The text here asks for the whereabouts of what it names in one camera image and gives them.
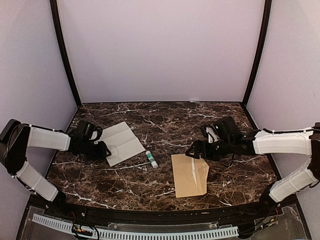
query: white paper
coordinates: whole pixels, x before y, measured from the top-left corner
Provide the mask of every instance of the white paper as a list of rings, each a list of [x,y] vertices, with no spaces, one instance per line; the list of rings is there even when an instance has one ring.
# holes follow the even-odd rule
[[[111,167],[145,151],[125,121],[104,129],[100,139],[111,152],[106,158]]]

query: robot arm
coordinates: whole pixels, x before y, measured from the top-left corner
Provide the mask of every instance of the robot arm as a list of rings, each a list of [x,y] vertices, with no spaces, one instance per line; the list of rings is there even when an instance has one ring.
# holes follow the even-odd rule
[[[100,127],[86,121],[80,121],[73,132],[66,134],[11,119],[0,133],[0,163],[30,190],[49,202],[57,201],[63,199],[64,194],[29,164],[27,148],[69,151],[75,155],[85,154],[87,159],[105,159],[111,152],[103,141],[98,141],[101,134]]]
[[[216,137],[210,137],[208,129],[214,130]],[[271,153],[294,153],[311,156],[311,162],[303,164],[289,176],[266,188],[260,202],[269,207],[286,197],[320,180],[320,123],[314,127],[293,131],[253,130],[242,134],[232,117],[224,117],[213,126],[201,127],[204,137],[197,140],[186,151],[192,158],[219,161],[228,154],[261,155]]]

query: glue stick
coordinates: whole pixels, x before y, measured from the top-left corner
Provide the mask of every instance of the glue stick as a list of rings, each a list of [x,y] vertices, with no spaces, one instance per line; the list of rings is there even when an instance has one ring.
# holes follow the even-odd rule
[[[150,152],[150,151],[146,151],[146,152],[145,152],[145,155],[148,157],[149,162],[151,163],[152,167],[153,167],[154,169],[156,169],[156,168],[158,167],[158,164],[157,164],[157,162],[155,161],[154,156],[152,156],[151,152]]]

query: brown envelope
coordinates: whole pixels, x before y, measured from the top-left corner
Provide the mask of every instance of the brown envelope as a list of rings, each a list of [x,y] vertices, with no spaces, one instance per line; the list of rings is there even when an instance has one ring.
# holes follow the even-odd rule
[[[193,159],[184,154],[171,155],[176,198],[200,196],[207,193],[209,165],[205,160]]]

